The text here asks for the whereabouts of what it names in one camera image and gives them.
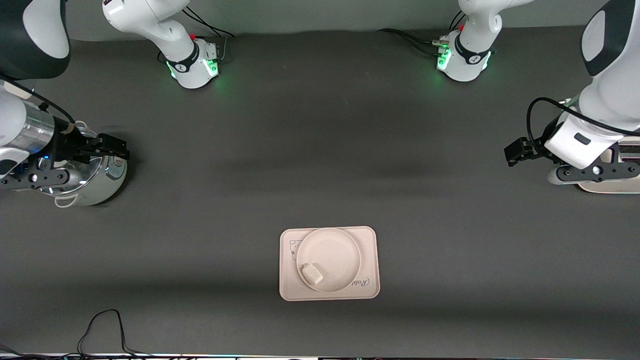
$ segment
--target metal pot handle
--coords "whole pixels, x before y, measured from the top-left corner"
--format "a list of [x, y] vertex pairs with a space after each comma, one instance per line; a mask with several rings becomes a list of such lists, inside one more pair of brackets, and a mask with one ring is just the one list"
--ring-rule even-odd
[[[68, 196], [56, 196], [54, 199], [54, 202], [56, 203], [56, 206], [61, 208], [61, 209], [66, 209], [66, 208], [70, 208], [73, 205], [75, 205], [78, 200], [80, 199], [80, 194], [73, 194], [73, 195], [68, 195]], [[68, 201], [71, 200], [68, 204], [60, 204], [59, 201]]]

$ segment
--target plate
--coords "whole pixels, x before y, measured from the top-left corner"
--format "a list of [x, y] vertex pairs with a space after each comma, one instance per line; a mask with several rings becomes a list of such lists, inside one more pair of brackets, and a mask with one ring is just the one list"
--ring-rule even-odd
[[[318, 229], [302, 240], [296, 256], [298, 274], [308, 287], [323, 293], [333, 293], [349, 286], [360, 271], [360, 248], [344, 231], [327, 227]], [[302, 274], [305, 264], [313, 264], [323, 275], [317, 285]]]

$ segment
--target metal cylinder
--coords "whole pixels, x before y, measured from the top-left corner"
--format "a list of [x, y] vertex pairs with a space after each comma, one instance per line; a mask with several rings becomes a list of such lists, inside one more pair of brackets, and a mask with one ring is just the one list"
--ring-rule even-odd
[[18, 136], [7, 147], [26, 150], [31, 154], [42, 150], [51, 141], [56, 129], [53, 116], [38, 109], [35, 105], [23, 101], [26, 119]]

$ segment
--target beige tray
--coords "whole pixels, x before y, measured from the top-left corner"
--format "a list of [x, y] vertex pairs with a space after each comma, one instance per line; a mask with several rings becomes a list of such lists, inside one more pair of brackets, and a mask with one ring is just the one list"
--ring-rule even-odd
[[312, 289], [298, 270], [298, 252], [303, 240], [318, 230], [290, 229], [280, 236], [280, 296], [286, 301], [371, 299], [380, 292], [376, 233], [368, 226], [338, 227], [349, 234], [360, 251], [359, 270], [344, 288], [334, 292]]

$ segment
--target dark gray table surface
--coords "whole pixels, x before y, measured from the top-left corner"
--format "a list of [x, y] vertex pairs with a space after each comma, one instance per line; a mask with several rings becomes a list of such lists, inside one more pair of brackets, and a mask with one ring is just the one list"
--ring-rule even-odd
[[[0, 194], [1, 342], [71, 351], [115, 307], [147, 352], [638, 359], [640, 198], [502, 153], [532, 99], [589, 83], [581, 33], [505, 30], [465, 84], [392, 34], [241, 36], [195, 91], [150, 42], [73, 43], [39, 89], [129, 142], [129, 181], [91, 208]], [[378, 234], [380, 295], [281, 299], [280, 233], [351, 225]], [[86, 351], [118, 349], [101, 318]]]

